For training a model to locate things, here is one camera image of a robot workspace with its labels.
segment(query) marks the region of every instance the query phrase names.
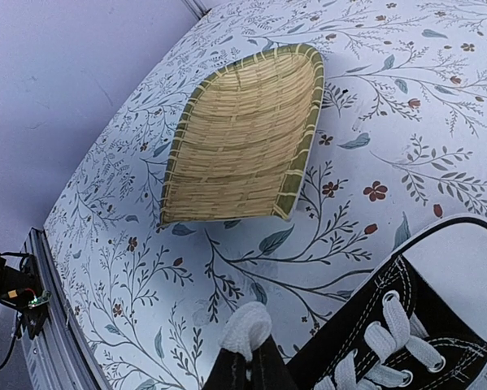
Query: white wall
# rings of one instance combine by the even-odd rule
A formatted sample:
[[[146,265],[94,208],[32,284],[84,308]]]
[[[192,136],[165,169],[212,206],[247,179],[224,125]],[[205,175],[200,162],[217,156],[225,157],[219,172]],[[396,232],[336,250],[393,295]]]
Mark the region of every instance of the white wall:
[[[195,22],[180,0],[0,0],[0,251],[41,227],[109,119]]]

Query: red flower print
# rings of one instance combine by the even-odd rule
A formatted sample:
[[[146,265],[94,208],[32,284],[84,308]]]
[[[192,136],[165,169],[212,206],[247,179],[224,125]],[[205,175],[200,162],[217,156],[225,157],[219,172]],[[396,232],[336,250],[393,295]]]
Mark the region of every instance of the red flower print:
[[[113,305],[113,315],[115,317],[122,315],[122,306],[120,305],[120,303],[115,303]]]
[[[364,228],[364,234],[373,234],[374,232],[376,232],[378,229],[376,223],[372,223],[371,225],[368,225],[366,226],[366,228]]]
[[[128,245],[128,251],[129,252],[134,252],[135,248],[138,245],[137,238],[136,237],[130,237],[129,238],[129,245]]]
[[[333,141],[333,137],[332,136],[327,136],[326,134],[323,134],[321,136],[321,139],[319,140],[319,145],[330,145]]]
[[[407,102],[407,105],[411,109],[419,108],[420,107],[420,100],[419,99],[411,99],[409,102]]]
[[[449,80],[451,80],[451,83],[453,84],[460,84],[462,82],[462,79],[460,79],[459,77],[457,76],[452,76]]]
[[[434,205],[433,206],[433,213],[435,213],[435,215],[438,218],[441,218],[444,215],[444,211],[441,209],[440,205]]]
[[[388,188],[385,185],[380,185],[380,181],[376,180],[373,182],[371,187],[366,187],[363,191],[364,195],[368,195],[370,201],[382,201],[386,199],[386,193],[388,192]]]
[[[323,186],[323,195],[326,195],[328,197],[333,197],[335,191],[339,189],[339,183],[333,183],[330,181],[328,184],[325,184]]]

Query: black cable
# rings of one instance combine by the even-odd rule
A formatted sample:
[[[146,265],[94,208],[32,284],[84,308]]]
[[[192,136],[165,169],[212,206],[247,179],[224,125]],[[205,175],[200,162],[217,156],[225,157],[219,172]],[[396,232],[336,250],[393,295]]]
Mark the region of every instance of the black cable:
[[[12,337],[12,342],[10,343],[10,348],[8,349],[7,356],[5,357],[5,360],[3,360],[3,362],[0,364],[0,370],[2,370],[2,368],[6,366],[8,361],[10,360],[10,356],[12,356],[12,351],[14,350],[16,340],[17,340],[17,332]]]

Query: white shoelace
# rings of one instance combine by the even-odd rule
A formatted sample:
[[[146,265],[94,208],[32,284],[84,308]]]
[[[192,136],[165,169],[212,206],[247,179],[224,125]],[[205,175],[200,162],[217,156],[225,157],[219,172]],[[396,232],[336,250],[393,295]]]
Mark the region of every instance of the white shoelace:
[[[337,390],[406,387],[413,380],[409,370],[398,371],[382,365],[389,356],[404,347],[430,372],[438,372],[444,367],[446,360],[430,343],[422,340],[422,337],[427,336],[424,326],[415,315],[407,317],[396,291],[385,294],[382,314],[389,330],[384,329],[379,322],[374,322],[364,332],[364,341],[380,361],[357,383],[354,363],[357,350],[349,352],[337,364],[333,373]],[[336,390],[336,387],[330,377],[325,376],[314,390]]]

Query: shoe eyelet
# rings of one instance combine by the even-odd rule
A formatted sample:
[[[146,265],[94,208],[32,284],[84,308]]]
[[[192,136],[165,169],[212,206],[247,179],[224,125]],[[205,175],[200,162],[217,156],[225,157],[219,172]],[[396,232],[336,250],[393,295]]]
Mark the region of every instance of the shoe eyelet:
[[[400,388],[406,388],[407,386],[409,386],[411,384],[411,382],[413,382],[413,373],[409,370],[402,370],[400,372],[403,372],[404,374],[406,374],[406,378],[404,378],[404,381],[399,384],[398,386]]]
[[[400,295],[398,294],[397,290],[390,290],[382,297],[382,305],[385,305],[386,302],[391,301],[393,298],[397,298],[400,300]]]
[[[440,372],[444,369],[444,367],[446,366],[446,358],[443,357],[443,356],[440,356],[440,362],[435,365],[435,367],[428,367],[428,371],[431,373],[431,374],[436,374],[437,372]]]

